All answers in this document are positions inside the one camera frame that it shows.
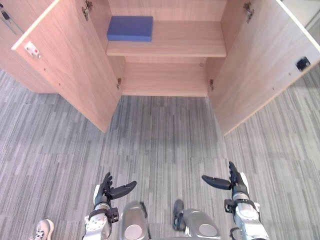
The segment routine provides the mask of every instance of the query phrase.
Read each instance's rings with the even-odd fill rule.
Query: shoe
[[[35,237],[30,237],[30,240],[51,240],[51,234],[54,228],[55,225],[51,220],[42,219],[36,225]]]

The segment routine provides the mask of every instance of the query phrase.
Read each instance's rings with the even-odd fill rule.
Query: cabinet back panel
[[[125,67],[123,95],[206,97],[204,67],[194,63],[130,63]]]
[[[125,56],[127,63],[204,64],[206,57]]]
[[[227,0],[109,0],[114,16],[153,16],[155,21],[220,21]]]

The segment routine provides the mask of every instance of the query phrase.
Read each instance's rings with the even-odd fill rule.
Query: blue box
[[[112,16],[107,38],[109,41],[151,42],[152,16]]]

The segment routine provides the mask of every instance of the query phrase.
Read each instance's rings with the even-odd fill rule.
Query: open cabinet door
[[[320,60],[320,46],[280,0],[251,3],[254,14],[240,27],[208,94],[224,135]],[[310,66],[300,71],[296,63],[304,57]]]
[[[84,0],[54,0],[12,50],[105,132],[122,92],[90,16],[86,20],[83,14],[83,7]],[[38,49],[40,58],[25,50],[29,41]]]

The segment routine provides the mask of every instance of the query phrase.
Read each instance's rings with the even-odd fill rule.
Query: gray carpet
[[[178,236],[172,207],[213,217],[224,239],[227,191],[201,180],[244,171],[273,240],[320,239],[319,67],[223,137],[201,97],[124,96],[102,134],[57,94],[34,94],[0,72],[0,239],[27,239],[41,218],[54,239],[81,239],[94,187],[111,171],[116,186],[138,182],[112,203],[144,201],[153,238]],[[112,239],[116,239],[117,224]]]

